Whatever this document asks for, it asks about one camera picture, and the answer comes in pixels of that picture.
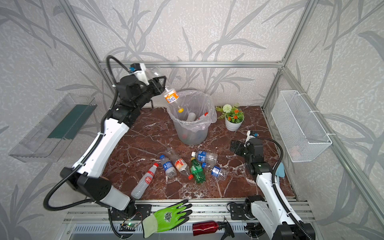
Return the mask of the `clear bottle orange label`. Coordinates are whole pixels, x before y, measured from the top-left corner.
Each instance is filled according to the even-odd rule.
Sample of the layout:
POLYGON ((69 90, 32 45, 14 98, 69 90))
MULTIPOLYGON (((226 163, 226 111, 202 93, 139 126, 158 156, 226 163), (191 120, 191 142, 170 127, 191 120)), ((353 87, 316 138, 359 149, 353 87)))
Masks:
POLYGON ((151 68, 150 73, 151 73, 151 78, 165 77, 165 79, 163 79, 163 82, 161 83, 161 85, 165 89, 163 91, 163 96, 164 96, 165 100, 167 101, 167 103, 169 104, 169 106, 173 110, 176 110, 178 113, 183 113, 184 108, 182 106, 182 101, 180 100, 180 97, 179 97, 177 91, 170 84, 167 84, 167 77, 165 76, 165 74, 158 67, 151 68))

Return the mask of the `clear bottle blue label large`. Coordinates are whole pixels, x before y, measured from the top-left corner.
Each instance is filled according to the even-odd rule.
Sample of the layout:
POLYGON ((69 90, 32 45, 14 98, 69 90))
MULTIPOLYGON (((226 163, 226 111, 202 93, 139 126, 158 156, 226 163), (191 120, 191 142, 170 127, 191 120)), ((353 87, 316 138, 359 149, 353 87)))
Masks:
POLYGON ((196 158, 201 163, 215 165, 218 160, 218 154, 206 152, 206 151, 198 151, 192 152, 191 157, 196 158))

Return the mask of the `white bottle red cap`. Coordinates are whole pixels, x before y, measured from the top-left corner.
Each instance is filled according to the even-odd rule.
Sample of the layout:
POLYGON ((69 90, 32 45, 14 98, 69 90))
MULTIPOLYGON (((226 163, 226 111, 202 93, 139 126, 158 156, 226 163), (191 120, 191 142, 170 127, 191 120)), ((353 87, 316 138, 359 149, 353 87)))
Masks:
POLYGON ((208 115, 208 112, 205 112, 203 115, 197 118, 197 121, 204 119, 207 115, 208 115))

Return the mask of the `clear bottle red white label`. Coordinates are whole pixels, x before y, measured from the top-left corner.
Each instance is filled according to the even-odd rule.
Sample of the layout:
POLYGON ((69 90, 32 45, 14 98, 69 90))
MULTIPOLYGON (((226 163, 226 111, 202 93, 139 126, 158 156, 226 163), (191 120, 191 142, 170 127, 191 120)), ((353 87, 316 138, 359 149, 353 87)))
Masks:
POLYGON ((181 175, 186 176, 189 180, 194 178, 186 161, 180 157, 173 148, 168 147, 165 154, 181 175))

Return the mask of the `small bottle blue cap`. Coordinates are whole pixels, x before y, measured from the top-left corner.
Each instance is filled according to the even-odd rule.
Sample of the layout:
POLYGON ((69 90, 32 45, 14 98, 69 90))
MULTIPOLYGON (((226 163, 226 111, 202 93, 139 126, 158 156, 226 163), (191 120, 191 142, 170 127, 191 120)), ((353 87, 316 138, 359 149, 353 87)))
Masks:
POLYGON ((173 166, 171 160, 167 158, 165 155, 160 156, 161 164, 163 169, 169 179, 172 179, 177 176, 177 171, 173 166))

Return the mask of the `grey bottle red label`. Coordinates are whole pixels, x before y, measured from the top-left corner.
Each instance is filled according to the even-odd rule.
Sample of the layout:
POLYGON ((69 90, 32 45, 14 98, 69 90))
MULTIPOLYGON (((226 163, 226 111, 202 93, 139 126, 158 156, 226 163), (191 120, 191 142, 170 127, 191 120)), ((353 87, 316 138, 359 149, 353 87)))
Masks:
POLYGON ((154 163, 153 166, 143 175, 143 177, 140 179, 138 184, 135 186, 135 188, 131 192, 131 196, 134 199, 139 200, 143 196, 145 190, 148 188, 148 186, 152 182, 158 167, 159 167, 159 164, 154 163))

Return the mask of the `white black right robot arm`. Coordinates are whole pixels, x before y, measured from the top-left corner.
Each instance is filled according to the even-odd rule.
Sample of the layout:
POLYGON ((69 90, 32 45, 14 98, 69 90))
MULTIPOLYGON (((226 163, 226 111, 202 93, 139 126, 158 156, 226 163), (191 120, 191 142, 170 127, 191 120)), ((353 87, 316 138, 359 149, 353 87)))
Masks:
POLYGON ((304 223, 291 207, 278 184, 277 169, 284 151, 281 145, 255 131, 248 131, 246 141, 232 140, 230 151, 245 160, 245 165, 263 195, 249 196, 245 200, 245 213, 259 221, 271 240, 314 240, 316 232, 311 224, 304 223), (265 162, 263 141, 274 143, 280 150, 276 165, 265 162))

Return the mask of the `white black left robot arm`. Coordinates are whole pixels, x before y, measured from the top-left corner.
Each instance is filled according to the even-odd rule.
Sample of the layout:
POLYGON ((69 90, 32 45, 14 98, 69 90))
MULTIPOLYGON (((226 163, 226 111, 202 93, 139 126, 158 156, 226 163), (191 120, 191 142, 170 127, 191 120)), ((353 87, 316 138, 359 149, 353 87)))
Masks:
POLYGON ((94 202, 128 216, 137 212, 135 201, 113 187, 109 180, 102 177, 102 173, 111 153, 133 126, 143 106, 165 91, 167 77, 159 71, 147 70, 143 63, 127 67, 112 55, 106 57, 106 64, 115 88, 112 105, 102 117, 100 132, 90 147, 71 168, 62 169, 62 180, 46 195, 43 206, 48 211, 61 211, 94 202), (87 199, 61 207, 51 206, 51 197, 64 183, 87 199))

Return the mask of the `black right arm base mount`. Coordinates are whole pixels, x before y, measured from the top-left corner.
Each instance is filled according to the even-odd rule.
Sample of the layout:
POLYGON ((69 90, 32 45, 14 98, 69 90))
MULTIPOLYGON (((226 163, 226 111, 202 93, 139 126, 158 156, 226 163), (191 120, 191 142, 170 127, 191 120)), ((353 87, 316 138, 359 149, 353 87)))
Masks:
POLYGON ((231 220, 256 220, 256 217, 246 211, 244 203, 238 204, 235 202, 229 202, 227 203, 227 210, 231 215, 231 220))

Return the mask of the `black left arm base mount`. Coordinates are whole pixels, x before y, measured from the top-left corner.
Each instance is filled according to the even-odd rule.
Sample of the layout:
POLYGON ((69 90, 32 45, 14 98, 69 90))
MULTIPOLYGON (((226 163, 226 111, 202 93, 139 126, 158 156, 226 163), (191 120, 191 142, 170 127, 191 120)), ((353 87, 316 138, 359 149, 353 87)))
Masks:
POLYGON ((125 210, 117 210, 112 208, 112 221, 133 220, 141 221, 151 214, 152 205, 150 204, 133 204, 128 205, 125 210))

